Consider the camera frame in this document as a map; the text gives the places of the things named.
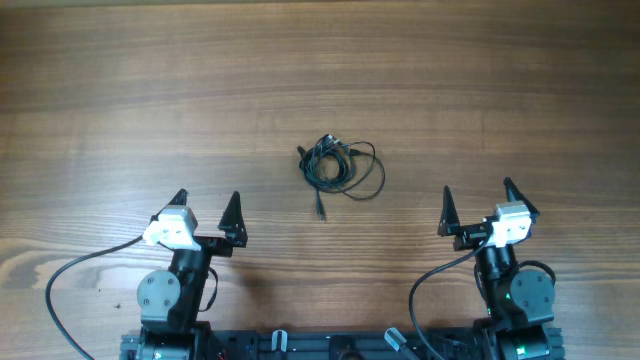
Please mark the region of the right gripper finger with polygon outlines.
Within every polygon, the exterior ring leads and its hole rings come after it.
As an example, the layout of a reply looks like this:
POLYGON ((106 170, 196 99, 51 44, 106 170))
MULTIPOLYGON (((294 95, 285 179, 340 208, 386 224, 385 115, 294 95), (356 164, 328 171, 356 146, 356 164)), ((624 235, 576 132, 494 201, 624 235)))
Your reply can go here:
POLYGON ((540 212, 538 209, 520 192, 515 183, 510 177, 505 177, 503 180, 503 185, 505 187, 506 197, 509 202, 514 201, 522 201, 524 205, 527 207, 530 218, 533 223, 537 222, 538 217, 540 216, 540 212))
POLYGON ((460 232, 460 220, 455 207, 451 190, 448 186, 443 189, 443 206, 437 234, 441 237, 454 236, 460 232))

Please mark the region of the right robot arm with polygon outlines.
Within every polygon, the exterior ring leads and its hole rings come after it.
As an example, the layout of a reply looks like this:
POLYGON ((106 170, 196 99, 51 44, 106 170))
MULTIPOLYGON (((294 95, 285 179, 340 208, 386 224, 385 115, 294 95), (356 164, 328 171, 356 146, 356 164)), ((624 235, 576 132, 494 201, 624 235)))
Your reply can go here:
POLYGON ((452 236, 456 251, 475 258, 474 277, 488 316, 474 322, 474 334, 486 359, 563 359, 561 330, 554 320, 556 275, 548 265, 519 261, 515 246, 531 237, 539 210, 509 178, 503 181, 506 201, 479 223, 460 222, 452 192, 443 190, 438 227, 441 237, 452 236))

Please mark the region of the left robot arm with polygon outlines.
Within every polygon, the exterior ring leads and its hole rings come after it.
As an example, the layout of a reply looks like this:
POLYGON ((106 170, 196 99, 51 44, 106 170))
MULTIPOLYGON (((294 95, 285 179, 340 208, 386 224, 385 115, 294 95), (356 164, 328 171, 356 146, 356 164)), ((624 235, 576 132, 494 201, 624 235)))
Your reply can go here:
POLYGON ((226 359, 225 346, 214 335, 211 325, 199 321, 198 314, 209 310, 202 297, 207 279, 216 277, 211 266, 214 257, 229 258, 236 248, 244 248, 248 234, 241 210, 241 195, 235 191, 223 212, 218 229, 221 236, 197 235, 197 219, 187 205, 184 189, 151 217, 142 239, 149 246, 161 245, 172 252, 166 270, 149 273, 137 289, 141 308, 138 335, 122 338, 121 360, 198 360, 226 359))

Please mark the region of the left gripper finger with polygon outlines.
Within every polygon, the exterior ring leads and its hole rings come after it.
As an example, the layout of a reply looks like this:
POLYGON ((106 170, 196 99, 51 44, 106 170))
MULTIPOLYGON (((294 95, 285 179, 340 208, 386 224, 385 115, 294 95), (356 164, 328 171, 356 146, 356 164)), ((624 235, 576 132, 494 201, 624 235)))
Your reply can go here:
POLYGON ((246 246, 248 234, 242 215, 241 195, 238 191, 232 194, 220 219, 218 229, 224 233, 226 240, 233 247, 244 248, 246 246))
POLYGON ((150 221, 183 221, 188 218, 187 197, 188 191, 181 188, 157 214, 151 216, 150 221))

